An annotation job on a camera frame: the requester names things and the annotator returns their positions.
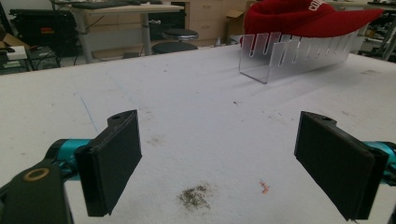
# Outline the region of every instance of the stool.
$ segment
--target stool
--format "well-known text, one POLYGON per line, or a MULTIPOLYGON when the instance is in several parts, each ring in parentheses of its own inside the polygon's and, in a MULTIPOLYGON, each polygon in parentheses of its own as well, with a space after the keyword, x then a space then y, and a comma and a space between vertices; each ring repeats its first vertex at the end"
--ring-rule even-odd
POLYGON ((163 38, 179 41, 198 39, 198 33, 186 29, 169 29, 163 32, 163 38))
POLYGON ((173 53, 179 51, 198 49, 195 45, 182 41, 198 38, 198 33, 186 29, 169 29, 163 32, 163 38, 174 39, 178 42, 162 42, 154 45, 151 49, 156 54, 173 53))

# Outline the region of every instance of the cardboard box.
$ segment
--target cardboard box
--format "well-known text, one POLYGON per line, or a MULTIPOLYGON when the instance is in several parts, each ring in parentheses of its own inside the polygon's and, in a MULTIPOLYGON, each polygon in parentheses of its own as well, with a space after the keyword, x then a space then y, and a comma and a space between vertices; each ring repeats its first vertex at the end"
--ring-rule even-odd
POLYGON ((26 49, 30 48, 30 46, 28 44, 19 40, 17 37, 6 33, 6 31, 4 31, 0 27, 0 48, 17 47, 17 46, 24 46, 26 49))
POLYGON ((228 19, 227 36, 230 35, 243 35, 244 30, 244 19, 245 12, 248 11, 252 4, 257 3, 257 1, 247 1, 245 10, 229 10, 225 16, 228 19))

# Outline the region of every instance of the white table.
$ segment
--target white table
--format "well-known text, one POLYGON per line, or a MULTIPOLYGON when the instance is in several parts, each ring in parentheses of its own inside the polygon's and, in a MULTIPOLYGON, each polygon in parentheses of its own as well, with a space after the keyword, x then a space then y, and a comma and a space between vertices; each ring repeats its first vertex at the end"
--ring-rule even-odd
POLYGON ((141 41, 143 42, 145 55, 150 55, 151 46, 149 39, 149 13, 177 12, 182 9, 183 7, 172 6, 172 5, 146 5, 146 4, 142 4, 141 6, 110 7, 110 8, 101 8, 95 10, 71 7, 71 11, 76 20, 78 38, 79 41, 81 42, 86 63, 93 62, 92 51, 94 50, 95 45, 108 45, 108 46, 119 47, 120 44, 123 43, 133 44, 139 42, 140 39, 136 39, 136 37, 133 34, 133 31, 131 30, 109 31, 109 32, 90 34, 87 31, 87 27, 90 24, 87 24, 86 21, 84 20, 85 15, 105 16, 105 15, 140 14, 141 23, 142 23, 141 41))
MULTIPOLYGON (((293 155, 301 111, 360 140, 396 142, 396 65, 346 63, 263 85, 239 74, 239 46, 0 77, 0 185, 60 138, 94 138, 137 109, 143 158, 111 217, 87 217, 66 182, 76 223, 346 223, 293 155), (262 194, 263 180, 269 191, 262 194), (210 208, 177 197, 208 185, 210 208)), ((396 188, 380 186, 368 221, 385 224, 396 188)))

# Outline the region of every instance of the cap brim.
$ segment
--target cap brim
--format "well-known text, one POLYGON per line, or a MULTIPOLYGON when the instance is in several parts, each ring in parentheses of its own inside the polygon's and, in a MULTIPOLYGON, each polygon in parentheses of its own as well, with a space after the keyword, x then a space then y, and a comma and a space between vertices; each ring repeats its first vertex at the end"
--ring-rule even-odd
POLYGON ((333 37, 352 33, 377 19, 383 9, 336 11, 286 31, 287 35, 333 37))

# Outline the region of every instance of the black stool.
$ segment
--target black stool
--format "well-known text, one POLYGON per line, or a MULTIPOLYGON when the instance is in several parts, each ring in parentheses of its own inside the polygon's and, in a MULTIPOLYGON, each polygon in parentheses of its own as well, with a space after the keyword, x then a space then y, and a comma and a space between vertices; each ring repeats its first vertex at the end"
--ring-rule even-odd
POLYGON ((151 49, 156 54, 173 53, 179 51, 198 49, 195 45, 182 41, 198 38, 198 33, 186 29, 169 29, 163 32, 163 38, 174 39, 178 42, 162 42, 154 45, 151 49))

